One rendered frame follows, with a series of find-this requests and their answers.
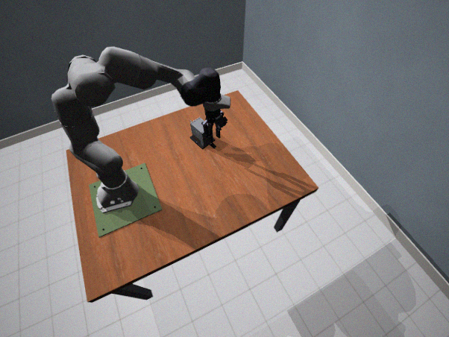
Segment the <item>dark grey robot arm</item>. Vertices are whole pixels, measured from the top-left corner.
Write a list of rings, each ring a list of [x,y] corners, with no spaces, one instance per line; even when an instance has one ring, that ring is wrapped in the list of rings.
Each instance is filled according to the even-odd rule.
[[[230,108],[230,97],[220,93],[220,77],[215,69],[204,68],[194,78],[189,70],[175,69],[117,47],[106,47],[98,62],[85,55],[71,60],[68,84],[52,94],[51,100],[62,128],[72,141],[69,150],[100,176],[97,175],[102,183],[96,200],[103,213],[130,207],[139,188],[124,173],[122,158],[98,139],[99,127],[91,107],[105,103],[115,89],[114,83],[147,89],[157,79],[172,84],[191,107],[203,104],[206,110]]]

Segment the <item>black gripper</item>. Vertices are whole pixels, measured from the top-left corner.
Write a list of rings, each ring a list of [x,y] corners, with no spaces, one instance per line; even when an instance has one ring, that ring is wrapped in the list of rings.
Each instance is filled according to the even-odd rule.
[[[209,142],[211,144],[213,144],[213,135],[212,135],[212,131],[213,131],[213,124],[214,124],[214,118],[217,118],[218,116],[224,116],[224,112],[222,112],[220,109],[218,110],[206,110],[204,108],[205,111],[205,116],[206,116],[206,121],[202,122],[203,128],[204,128],[204,134],[208,137]],[[207,126],[208,123],[208,126]],[[218,129],[218,127],[216,126],[216,136],[220,139],[220,129]]]

